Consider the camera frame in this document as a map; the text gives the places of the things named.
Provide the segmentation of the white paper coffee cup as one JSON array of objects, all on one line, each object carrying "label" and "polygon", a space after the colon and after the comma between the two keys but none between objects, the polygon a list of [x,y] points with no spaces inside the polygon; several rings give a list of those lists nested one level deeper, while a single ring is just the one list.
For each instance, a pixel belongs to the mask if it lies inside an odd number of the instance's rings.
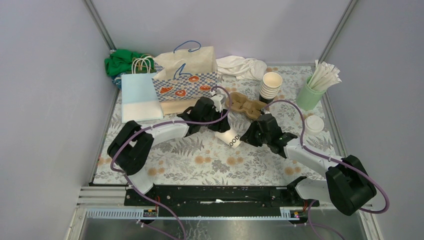
[{"label": "white paper coffee cup", "polygon": [[233,149],[241,144],[241,136],[232,128],[225,132],[215,132],[214,136]]}]

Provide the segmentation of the blue checkered paper bag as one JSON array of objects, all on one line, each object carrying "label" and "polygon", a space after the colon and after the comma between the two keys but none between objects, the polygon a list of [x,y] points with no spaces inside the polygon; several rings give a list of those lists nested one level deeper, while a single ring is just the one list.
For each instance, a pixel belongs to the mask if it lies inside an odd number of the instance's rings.
[{"label": "blue checkered paper bag", "polygon": [[220,82],[214,47],[193,41],[198,47],[181,48],[189,42],[153,58],[152,83],[164,115],[183,112]]}]

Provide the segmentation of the stack of black paper cups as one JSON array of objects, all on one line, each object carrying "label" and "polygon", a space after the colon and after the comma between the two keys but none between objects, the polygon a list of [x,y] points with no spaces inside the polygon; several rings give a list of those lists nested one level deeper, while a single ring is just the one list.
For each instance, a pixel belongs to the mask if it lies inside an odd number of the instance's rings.
[{"label": "stack of black paper cups", "polygon": [[269,104],[278,95],[283,78],[275,72],[267,72],[262,77],[262,82],[259,89],[259,101]]}]

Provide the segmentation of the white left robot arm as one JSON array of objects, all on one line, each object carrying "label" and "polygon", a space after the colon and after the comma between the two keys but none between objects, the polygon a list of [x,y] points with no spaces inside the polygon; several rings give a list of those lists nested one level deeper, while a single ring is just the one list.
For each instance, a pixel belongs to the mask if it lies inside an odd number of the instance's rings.
[{"label": "white left robot arm", "polygon": [[151,148],[172,139],[185,138],[197,133],[201,127],[224,133],[230,129],[228,111],[223,108],[225,96],[215,94],[201,97],[194,106],[188,107],[171,120],[156,124],[140,125],[134,120],[124,124],[107,148],[111,157],[111,169],[126,177],[130,186],[137,190],[136,199],[144,206],[155,200],[153,180],[144,169]]}]

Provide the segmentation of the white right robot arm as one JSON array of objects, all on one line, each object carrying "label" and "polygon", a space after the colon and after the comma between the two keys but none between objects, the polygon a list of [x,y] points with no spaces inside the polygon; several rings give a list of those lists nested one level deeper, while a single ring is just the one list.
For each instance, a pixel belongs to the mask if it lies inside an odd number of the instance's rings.
[{"label": "white right robot arm", "polygon": [[295,160],[321,175],[323,180],[298,177],[287,185],[287,201],[293,206],[305,200],[332,203],[342,214],[350,216],[377,194],[376,187],[366,178],[361,161],[353,156],[336,156],[331,161],[290,132],[283,132],[270,114],[252,122],[241,141],[255,147],[267,145],[285,159]]}]

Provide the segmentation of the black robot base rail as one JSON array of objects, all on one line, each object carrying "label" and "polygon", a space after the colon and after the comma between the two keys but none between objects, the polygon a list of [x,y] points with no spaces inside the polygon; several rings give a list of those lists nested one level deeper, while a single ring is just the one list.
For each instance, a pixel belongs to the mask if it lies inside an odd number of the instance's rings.
[{"label": "black robot base rail", "polygon": [[302,199],[288,186],[153,185],[140,196],[129,188],[124,205],[152,207],[159,217],[280,217],[285,208],[302,214],[319,201]]}]

